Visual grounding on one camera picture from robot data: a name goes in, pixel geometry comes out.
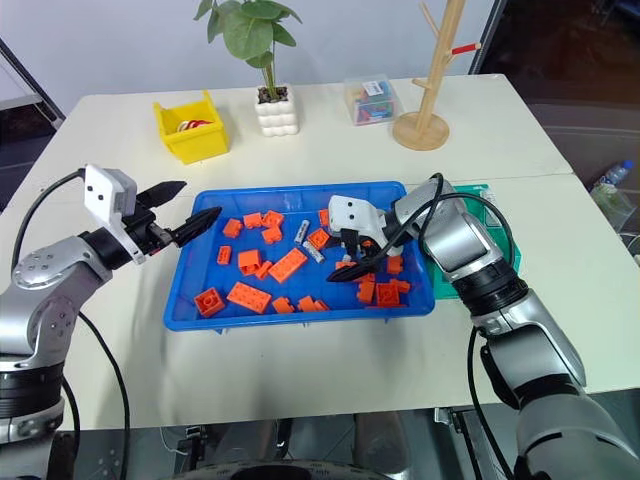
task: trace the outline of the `blue plastic tray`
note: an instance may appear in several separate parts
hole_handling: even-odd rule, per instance
[[[368,200],[377,208],[388,209],[393,200],[406,194],[398,182],[348,183],[339,185],[312,185],[302,187],[251,188],[240,190],[210,190],[200,193],[194,202],[193,213],[205,208],[220,206],[222,213],[216,223],[182,249],[178,267],[173,278],[169,300],[164,312],[164,323],[171,330],[200,330],[271,325],[278,323],[310,323],[348,318],[391,318],[426,315],[434,306],[433,289],[427,268],[418,251],[416,242],[404,249],[404,271],[396,278],[411,283],[411,291],[400,295],[406,307],[367,308],[356,298],[357,283],[330,283],[327,276],[335,269],[335,262],[342,259],[345,250],[340,247],[324,249],[326,261],[317,264],[312,258],[282,285],[270,275],[259,280],[255,275],[243,276],[237,267],[238,252],[257,248],[262,260],[273,263],[296,246],[293,242],[302,220],[311,222],[309,233],[320,227],[318,210],[327,208],[331,195],[346,195]],[[229,218],[241,220],[243,215],[275,210],[284,214],[283,239],[266,245],[262,229],[244,228],[238,238],[230,239],[222,234]],[[218,248],[230,245],[233,249],[231,264],[217,264]],[[387,282],[390,276],[377,273],[378,282]],[[323,300],[331,309],[327,312],[278,314],[269,304],[264,314],[228,302],[226,296],[237,282],[243,282],[272,295],[272,300],[286,296],[292,305],[311,295],[314,300]],[[226,307],[210,318],[201,316],[193,298],[208,288],[215,287],[224,298]]]

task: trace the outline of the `wooden coat rack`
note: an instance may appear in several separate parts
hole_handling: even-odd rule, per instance
[[[420,3],[422,13],[436,36],[437,42],[431,59],[429,78],[414,78],[412,80],[415,85],[424,89],[420,110],[401,115],[393,125],[394,138],[407,148],[434,150],[441,147],[449,137],[447,122],[433,113],[433,106],[436,103],[442,78],[456,55],[480,48],[479,43],[452,48],[464,9],[464,2],[465,0],[447,0],[447,7],[439,29],[427,6],[423,2]]]

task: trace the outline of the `yellow plastic bin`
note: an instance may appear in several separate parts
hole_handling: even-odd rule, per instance
[[[184,164],[229,151],[229,136],[211,96],[206,90],[202,93],[204,100],[180,107],[162,108],[159,103],[153,104],[160,138]],[[179,132],[178,125],[185,120],[207,120],[211,123]]]

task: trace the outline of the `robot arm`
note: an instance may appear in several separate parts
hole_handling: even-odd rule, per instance
[[[136,195],[118,170],[89,165],[85,205],[101,228],[30,253],[0,295],[0,477],[46,477],[51,441],[62,423],[62,370],[76,316],[112,271],[142,263],[170,243],[206,231],[215,207],[177,230],[155,224],[150,208],[175,197],[184,182],[164,182]]]
[[[360,265],[343,267],[329,280],[351,280],[373,269],[368,260],[385,247],[389,255],[398,255],[404,243],[423,242],[486,339],[481,358],[496,395],[520,411],[516,478],[640,478],[640,462],[628,441],[583,391],[580,356],[482,223],[460,198],[424,208],[439,188],[443,198],[454,193],[448,182],[438,187],[438,179],[432,178],[395,201],[388,212],[363,200],[332,197],[332,234],[343,243],[350,241],[348,250],[359,249],[365,256]],[[398,235],[403,225],[408,228]],[[375,242],[376,248],[359,248],[363,240]]]

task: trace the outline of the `white flower pot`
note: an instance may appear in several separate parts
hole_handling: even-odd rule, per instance
[[[258,103],[256,92],[254,107],[258,114],[258,123],[262,133],[267,137],[295,135],[298,133],[298,116],[296,115],[295,98],[291,85],[287,87],[287,99],[275,103]]]

